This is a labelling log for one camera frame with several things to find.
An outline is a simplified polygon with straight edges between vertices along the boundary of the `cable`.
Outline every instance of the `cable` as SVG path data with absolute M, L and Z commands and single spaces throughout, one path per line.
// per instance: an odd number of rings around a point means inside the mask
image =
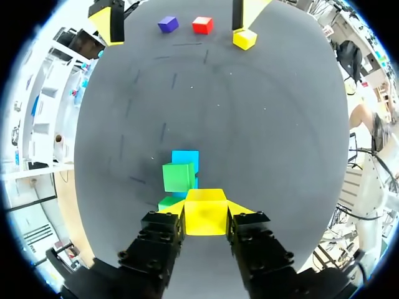
M 362 273 L 362 278 L 363 278 L 363 284 L 365 285 L 367 283 L 367 274 L 366 270 L 364 269 L 363 265 L 358 261 L 358 260 L 353 260 L 349 263 L 349 265 L 346 266 L 346 269 L 349 267 L 356 265 L 359 267 L 361 273 Z
M 361 170 L 363 170 L 363 168 L 360 167 L 359 164 L 356 164 L 356 163 L 353 163 L 353 162 L 348 162 L 348 164 L 353 165 L 352 168 L 359 167 Z
M 365 148 L 357 148 L 357 149 L 350 149 L 350 151 L 359 151 L 361 153 L 367 153 L 372 155 L 373 157 L 375 157 L 377 159 L 377 161 L 381 164 L 382 168 L 390 175 L 391 179 L 392 179 L 392 183 L 394 184 L 395 187 L 395 192 L 399 193 L 399 184 L 396 181 L 395 177 L 393 176 L 392 172 L 389 170 L 388 166 L 385 164 L 385 162 L 373 151 L 369 151 Z
M 364 220 L 364 221 L 373 221 L 373 220 L 377 220 L 378 218 L 382 217 L 382 216 L 378 216 L 378 217 L 366 218 L 366 217 L 356 216 L 355 214 L 349 213 L 348 211 L 346 211 L 345 209 L 342 209 L 341 207 L 337 207 L 337 209 L 344 212 L 345 214 L 348 214 L 349 216 L 352 216 L 353 218 L 356 218 L 359 220 Z
M 314 263 L 314 253 L 312 253 L 312 261 L 313 261 L 314 266 L 315 266 L 316 268 L 318 268 L 319 271 L 321 271 L 321 269 L 320 269 L 318 266 L 316 266 L 316 264 Z
M 64 179 L 64 177 L 62 176 L 62 174 L 60 173 L 60 177 L 62 178 L 62 180 L 64 181 L 64 183 L 68 183 L 69 181 L 69 170 L 67 170 L 67 180 Z

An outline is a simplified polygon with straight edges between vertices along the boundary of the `dark mat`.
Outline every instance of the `dark mat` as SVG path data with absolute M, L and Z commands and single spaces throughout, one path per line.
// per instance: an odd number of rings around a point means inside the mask
M 117 266 L 140 219 L 165 197 L 171 150 L 200 151 L 199 186 L 262 210 L 299 268 L 332 215 L 344 180 L 347 102 L 318 23 L 273 1 L 247 52 L 231 43 L 231 0 L 151 0 L 125 21 L 126 42 L 105 50 L 85 93 L 75 175 L 96 257 Z M 157 22 L 177 16 L 162 34 Z M 214 19 L 193 34 L 197 16 Z M 245 294 L 224 237 L 188 237 L 165 298 Z

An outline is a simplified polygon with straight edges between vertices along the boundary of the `yellow cube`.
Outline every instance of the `yellow cube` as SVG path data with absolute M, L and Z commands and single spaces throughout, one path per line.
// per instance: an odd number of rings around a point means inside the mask
M 190 189 L 185 201 L 186 234 L 226 234 L 227 206 L 222 189 Z
M 249 29 L 238 29 L 233 31 L 233 44 L 247 51 L 255 45 L 257 34 Z

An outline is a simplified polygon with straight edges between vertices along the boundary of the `toy block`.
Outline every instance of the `toy block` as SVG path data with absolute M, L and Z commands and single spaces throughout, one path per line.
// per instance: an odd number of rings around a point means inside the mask
M 167 196 L 164 199 L 162 199 L 158 203 L 158 210 L 164 210 L 174 204 L 177 204 L 178 202 L 182 201 L 183 198 L 177 198 L 177 197 L 172 197 L 172 196 Z
M 194 163 L 194 172 L 197 174 L 200 170 L 200 152 L 199 151 L 172 151 L 172 163 L 187 164 Z
M 233 44 L 247 51 L 255 45 L 257 34 L 249 29 L 238 29 L 233 31 Z
M 172 213 L 172 214 L 178 215 L 180 218 L 181 212 L 183 212 L 184 206 L 185 206 L 185 200 L 182 200 L 170 207 L 167 207 L 166 209 L 159 210 L 158 213 L 161 213 L 161 214 Z
M 193 22 L 194 33 L 209 34 L 213 29 L 213 20 L 211 17 L 197 17 Z
M 224 235 L 228 202 L 222 189 L 191 189 L 185 200 L 187 235 Z
M 187 192 L 195 185 L 194 163 L 162 166 L 165 192 Z
M 195 178 L 195 184 L 193 189 L 198 189 L 198 178 Z M 185 199 L 187 197 L 188 192 L 173 192 L 173 197 L 178 197 L 181 199 Z
M 179 27 L 179 23 L 176 17 L 164 17 L 158 26 L 163 33 L 171 33 Z

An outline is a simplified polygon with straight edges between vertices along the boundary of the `shelving unit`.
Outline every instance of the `shelving unit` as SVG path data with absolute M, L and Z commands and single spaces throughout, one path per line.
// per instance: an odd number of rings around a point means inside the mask
M 52 55 L 54 49 L 71 59 L 60 60 Z M 8 124 L 8 132 L 5 133 L 8 156 L 2 160 L 3 179 L 73 169 L 73 164 L 65 164 L 73 162 L 73 147 L 70 148 L 65 142 L 62 147 L 66 150 L 62 148 L 60 151 L 59 145 L 54 144 L 54 138 L 59 133 L 59 123 L 65 122 L 58 118 L 67 116 L 65 112 L 60 112 L 60 107 L 67 109 L 68 103 L 74 105 L 74 98 L 69 92 L 77 89 L 83 74 L 80 67 L 76 67 L 77 61 L 90 63 L 90 60 L 56 40 L 49 40 L 48 36 L 38 37 L 27 49 L 10 88 L 8 121 L 12 123 Z M 18 129 L 17 146 L 12 146 L 9 138 L 12 131 Z M 68 155 L 60 159 L 63 157 L 60 153 L 64 151 L 72 153 L 72 159 Z M 30 170 L 28 162 L 41 162 L 49 167 Z

